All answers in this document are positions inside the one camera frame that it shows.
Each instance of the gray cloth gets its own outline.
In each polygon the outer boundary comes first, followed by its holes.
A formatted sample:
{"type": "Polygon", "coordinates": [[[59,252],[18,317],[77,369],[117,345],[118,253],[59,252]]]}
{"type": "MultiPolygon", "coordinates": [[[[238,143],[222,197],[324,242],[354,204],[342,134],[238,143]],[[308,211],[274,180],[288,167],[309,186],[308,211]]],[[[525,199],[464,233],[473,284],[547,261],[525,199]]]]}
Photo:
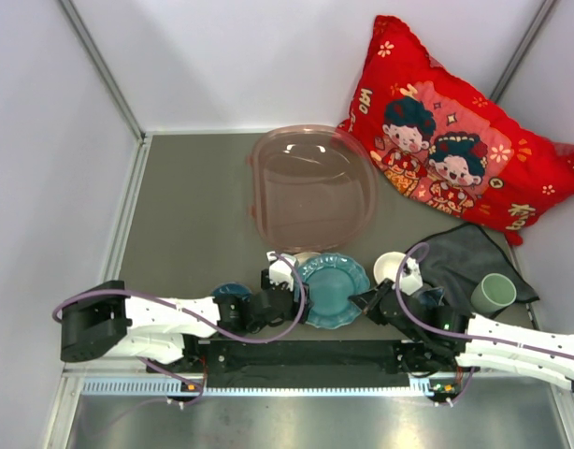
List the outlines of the gray cloth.
{"type": "Polygon", "coordinates": [[[538,299],[537,292],[481,227],[462,224],[423,241],[430,245],[428,256],[420,264],[423,280],[434,287],[444,287],[445,299],[460,311],[471,311],[472,292],[489,273],[511,279],[517,290],[516,302],[538,299]]]}

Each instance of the cartoon print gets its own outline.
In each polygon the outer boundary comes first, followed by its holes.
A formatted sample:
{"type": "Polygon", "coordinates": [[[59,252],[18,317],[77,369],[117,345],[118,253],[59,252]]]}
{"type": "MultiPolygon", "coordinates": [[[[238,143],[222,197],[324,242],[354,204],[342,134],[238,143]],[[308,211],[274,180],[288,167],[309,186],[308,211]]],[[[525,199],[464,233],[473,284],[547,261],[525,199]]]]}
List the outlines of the cartoon print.
{"type": "Polygon", "coordinates": [[[427,174],[418,155],[430,147],[435,128],[433,114],[411,96],[392,101],[384,111],[383,137],[375,139],[375,147],[387,153],[383,157],[377,152],[370,155],[405,196],[427,174]]]}
{"type": "Polygon", "coordinates": [[[452,215],[474,207],[468,188],[482,182],[488,147],[477,134],[450,132],[435,139],[428,167],[438,176],[429,187],[428,205],[452,215]]]}

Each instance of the pink plastic container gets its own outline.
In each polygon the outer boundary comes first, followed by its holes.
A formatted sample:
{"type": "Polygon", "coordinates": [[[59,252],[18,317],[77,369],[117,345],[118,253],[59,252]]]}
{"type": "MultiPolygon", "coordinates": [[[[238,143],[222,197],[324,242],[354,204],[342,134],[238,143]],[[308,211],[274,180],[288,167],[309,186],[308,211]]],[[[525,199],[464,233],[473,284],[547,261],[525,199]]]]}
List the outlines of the pink plastic container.
{"type": "Polygon", "coordinates": [[[253,214],[286,253],[324,251],[357,236],[376,207],[377,173],[362,144],[324,125],[265,134],[251,154],[253,214]]]}

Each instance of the metal sheet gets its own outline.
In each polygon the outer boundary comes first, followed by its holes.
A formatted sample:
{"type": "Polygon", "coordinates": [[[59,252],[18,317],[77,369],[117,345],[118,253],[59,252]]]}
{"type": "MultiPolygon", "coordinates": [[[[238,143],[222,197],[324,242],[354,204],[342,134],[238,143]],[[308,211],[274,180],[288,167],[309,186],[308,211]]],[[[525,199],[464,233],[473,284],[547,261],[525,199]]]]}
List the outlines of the metal sheet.
{"type": "MultiPolygon", "coordinates": [[[[82,398],[92,431],[144,398],[82,398]]],[[[452,409],[420,398],[208,398],[180,412],[152,404],[96,440],[76,419],[69,448],[568,448],[551,389],[527,379],[476,379],[452,409]]]]}

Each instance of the cable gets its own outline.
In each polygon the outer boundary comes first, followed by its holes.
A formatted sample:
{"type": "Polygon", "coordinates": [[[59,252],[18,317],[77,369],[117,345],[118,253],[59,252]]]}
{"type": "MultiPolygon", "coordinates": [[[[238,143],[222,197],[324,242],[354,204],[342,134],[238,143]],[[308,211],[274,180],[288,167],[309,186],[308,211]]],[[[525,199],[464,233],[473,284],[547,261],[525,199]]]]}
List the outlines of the cable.
{"type": "Polygon", "coordinates": [[[54,309],[54,311],[52,312],[52,319],[54,321],[56,321],[57,323],[61,323],[61,318],[59,318],[59,316],[58,316],[59,312],[62,309],[64,309],[65,307],[67,307],[71,304],[74,304],[76,302],[83,301],[85,299],[89,299],[92,297],[103,297],[106,295],[123,295],[126,297],[140,297],[142,299],[146,299],[148,301],[155,302],[156,304],[160,304],[161,306],[168,307],[169,309],[179,310],[179,311],[182,311],[183,313],[187,313],[188,315],[190,315],[193,318],[201,321],[202,323],[212,327],[218,333],[220,333],[220,334],[224,335],[225,337],[228,337],[229,339],[232,339],[232,340],[237,340],[237,341],[241,341],[242,343],[250,343],[250,344],[270,343],[272,341],[280,340],[285,335],[287,335],[289,332],[291,332],[295,326],[297,326],[297,324],[299,323],[299,320],[301,319],[302,315],[304,314],[304,309],[306,308],[306,300],[307,300],[306,289],[304,288],[304,282],[302,281],[302,278],[299,275],[299,273],[297,272],[297,269],[295,268],[295,266],[292,265],[292,263],[289,262],[289,260],[287,260],[285,257],[280,255],[279,253],[273,253],[272,255],[274,255],[275,257],[277,257],[277,259],[279,259],[280,261],[287,264],[289,269],[294,274],[294,277],[295,277],[295,280],[297,281],[297,286],[298,286],[299,292],[300,292],[300,301],[299,301],[299,309],[297,310],[297,315],[295,316],[293,322],[289,325],[289,327],[287,327],[285,330],[280,332],[278,335],[271,337],[269,339],[249,339],[247,337],[240,337],[239,335],[234,334],[233,332],[229,332],[228,330],[225,330],[221,327],[218,327],[217,325],[215,325],[214,323],[212,323],[211,321],[209,321],[208,319],[206,319],[205,317],[203,317],[202,315],[200,315],[194,311],[190,311],[189,309],[184,309],[184,308],[178,309],[176,305],[171,304],[169,302],[166,302],[165,300],[163,300],[163,299],[161,299],[155,295],[150,295],[148,293],[141,293],[141,292],[137,292],[135,290],[127,290],[127,289],[109,288],[109,289],[105,289],[105,290],[94,290],[92,292],[85,292],[85,293],[81,293],[79,295],[75,295],[74,297],[71,297],[71,298],[63,301],[63,303],[61,303],[58,307],[56,307],[56,309],[54,309]]]}
{"type": "Polygon", "coordinates": [[[107,432],[109,432],[114,427],[115,424],[117,424],[119,421],[121,421],[128,414],[133,413],[137,409],[141,409],[142,407],[144,407],[146,405],[150,405],[150,404],[154,404],[154,403],[163,403],[163,402],[168,403],[168,400],[165,398],[150,398],[150,399],[143,400],[143,401],[139,402],[137,405],[134,405],[133,407],[131,407],[130,409],[127,409],[123,413],[120,413],[118,416],[113,418],[108,424],[106,424],[104,428],[98,430],[97,432],[94,432],[89,428],[88,418],[86,416],[86,413],[84,412],[84,406],[82,403],[80,403],[78,414],[79,414],[79,421],[81,424],[81,430],[83,430],[83,433],[85,434],[85,436],[89,440],[96,440],[96,439],[102,437],[107,432]]]}
{"type": "MultiPolygon", "coordinates": [[[[225,337],[228,337],[228,338],[233,339],[233,340],[241,341],[243,343],[263,344],[263,343],[270,343],[272,341],[276,341],[276,340],[281,339],[282,337],[287,335],[289,332],[291,332],[294,329],[294,327],[299,323],[299,320],[301,319],[302,315],[304,314],[304,309],[306,308],[307,298],[306,298],[306,289],[304,288],[304,282],[303,282],[301,276],[299,275],[299,273],[297,272],[297,269],[295,268],[295,266],[291,262],[289,262],[289,260],[287,260],[285,257],[280,255],[279,253],[273,253],[272,255],[277,257],[278,260],[287,264],[287,266],[289,267],[289,269],[293,273],[295,280],[297,281],[297,285],[298,285],[299,291],[300,291],[299,309],[297,310],[297,314],[296,314],[293,322],[289,325],[289,327],[287,327],[285,330],[280,332],[275,337],[272,337],[270,339],[259,339],[259,340],[240,337],[239,335],[236,335],[232,332],[229,332],[227,330],[224,330],[224,329],[216,326],[214,323],[210,322],[209,320],[204,318],[202,315],[195,313],[194,311],[190,311],[190,310],[184,309],[184,308],[181,308],[180,311],[183,313],[187,313],[188,315],[191,315],[192,317],[198,319],[202,323],[207,324],[208,326],[212,327],[213,329],[215,329],[220,334],[223,334],[225,337]]],[[[155,302],[156,304],[160,304],[160,305],[168,307],[170,309],[175,309],[175,310],[177,309],[177,307],[175,305],[170,304],[170,303],[164,301],[163,299],[160,299],[159,297],[156,297],[154,295],[136,292],[134,290],[109,288],[109,289],[105,289],[105,290],[94,290],[92,292],[81,293],[79,295],[75,295],[74,297],[71,297],[71,298],[63,301],[59,306],[57,306],[54,309],[54,311],[52,311],[52,319],[57,323],[61,323],[62,320],[61,320],[61,318],[59,318],[58,315],[59,315],[59,312],[62,309],[64,309],[65,307],[67,307],[71,304],[74,304],[76,302],[79,302],[79,301],[90,299],[92,297],[102,297],[102,296],[106,296],[106,295],[123,295],[123,296],[127,296],[127,297],[141,297],[142,299],[146,299],[148,301],[155,302]]],[[[197,402],[202,400],[202,398],[204,397],[204,386],[202,384],[199,384],[198,382],[191,381],[191,380],[189,380],[183,376],[179,376],[178,374],[175,374],[174,372],[171,372],[167,369],[161,368],[158,365],[155,365],[154,363],[150,362],[148,359],[146,359],[144,357],[138,357],[137,359],[140,360],[142,363],[144,363],[146,366],[150,367],[151,369],[154,369],[157,372],[160,372],[161,374],[164,374],[165,376],[176,379],[176,380],[178,380],[184,384],[187,384],[187,385],[193,385],[195,387],[195,389],[198,391],[198,395],[195,398],[193,398],[192,400],[190,400],[189,402],[180,402],[179,406],[181,409],[183,409],[184,405],[190,405],[191,406],[191,405],[196,404],[197,402]]],[[[93,439],[99,438],[102,435],[104,435],[105,433],[107,433],[115,424],[117,424],[119,421],[121,421],[125,416],[127,416],[128,414],[134,412],[135,410],[137,410],[143,406],[146,406],[146,405],[149,405],[152,403],[156,403],[156,402],[171,403],[172,401],[173,400],[169,399],[169,398],[146,399],[142,402],[139,402],[137,405],[130,408],[129,410],[121,413],[119,416],[115,417],[110,423],[108,423],[105,426],[104,429],[102,429],[98,432],[91,432],[88,429],[85,415],[82,414],[81,415],[81,427],[83,429],[83,432],[86,434],[86,436],[89,439],[93,440],[93,439]]]]}
{"type": "Polygon", "coordinates": [[[417,257],[416,261],[418,262],[418,264],[420,264],[420,262],[422,262],[424,260],[424,258],[428,255],[429,246],[428,246],[428,243],[426,243],[425,241],[421,241],[420,243],[413,246],[406,253],[405,257],[401,261],[401,264],[399,265],[399,268],[397,269],[397,274],[395,275],[395,295],[397,296],[397,302],[399,303],[401,310],[407,315],[407,317],[411,320],[411,322],[413,324],[421,327],[424,330],[432,332],[433,334],[442,335],[443,337],[449,337],[451,339],[484,340],[484,341],[490,341],[493,343],[508,344],[510,346],[516,346],[518,348],[524,348],[524,349],[528,349],[531,351],[537,351],[539,353],[544,353],[547,355],[553,355],[553,356],[557,356],[557,357],[567,358],[569,360],[574,360],[574,355],[572,355],[572,354],[562,353],[559,351],[554,351],[554,350],[545,349],[545,348],[539,348],[539,347],[533,346],[531,344],[519,343],[517,341],[498,339],[496,337],[486,337],[486,336],[482,336],[482,335],[469,335],[469,334],[462,334],[459,332],[451,332],[450,330],[443,330],[443,329],[439,329],[437,327],[430,326],[430,325],[422,322],[418,318],[416,318],[416,316],[414,316],[414,314],[411,311],[409,311],[408,306],[406,305],[406,302],[404,301],[403,297],[401,296],[401,276],[403,274],[404,267],[406,266],[408,260],[412,257],[412,255],[414,253],[416,253],[420,249],[424,249],[424,254],[422,254],[420,257],[417,257]]]}
{"type": "Polygon", "coordinates": [[[97,432],[93,432],[89,429],[89,426],[87,424],[87,418],[85,416],[85,413],[82,413],[82,408],[81,408],[79,410],[81,428],[83,430],[83,433],[86,435],[86,437],[88,437],[88,439],[95,440],[97,438],[100,438],[101,436],[103,436],[104,434],[109,432],[112,429],[112,427],[115,424],[117,424],[119,421],[121,421],[125,416],[134,412],[137,409],[142,408],[145,405],[150,405],[150,404],[154,404],[154,403],[162,403],[162,402],[166,402],[167,404],[171,404],[172,402],[175,402],[175,403],[178,403],[179,408],[181,410],[183,410],[183,408],[186,405],[188,405],[188,406],[194,405],[197,402],[199,402],[200,400],[202,400],[202,398],[204,397],[204,384],[206,383],[206,376],[202,380],[202,383],[200,384],[198,382],[191,381],[191,380],[189,380],[183,376],[179,376],[178,374],[175,374],[174,372],[171,372],[167,369],[161,368],[158,365],[155,365],[154,363],[150,362],[147,358],[138,357],[137,359],[139,361],[141,361],[142,363],[144,363],[146,366],[150,367],[151,369],[154,369],[157,372],[160,372],[161,374],[164,374],[165,376],[172,377],[173,379],[176,379],[176,380],[178,380],[178,381],[180,381],[186,385],[193,385],[198,392],[197,396],[192,398],[192,400],[185,401],[185,402],[183,402],[183,401],[179,402],[177,400],[170,399],[170,398],[150,398],[150,399],[143,400],[142,402],[139,402],[137,405],[134,405],[130,409],[126,410],[125,412],[120,413],[118,416],[113,418],[103,429],[101,429],[97,432]]]}
{"type": "Polygon", "coordinates": [[[459,402],[461,398],[464,397],[464,395],[467,392],[467,388],[470,386],[470,383],[472,382],[472,378],[474,377],[475,371],[476,369],[474,367],[470,369],[470,373],[467,375],[466,383],[464,384],[464,386],[462,386],[462,391],[460,391],[455,398],[451,399],[451,402],[448,401],[449,405],[451,406],[455,405],[457,402],[459,402]]]}

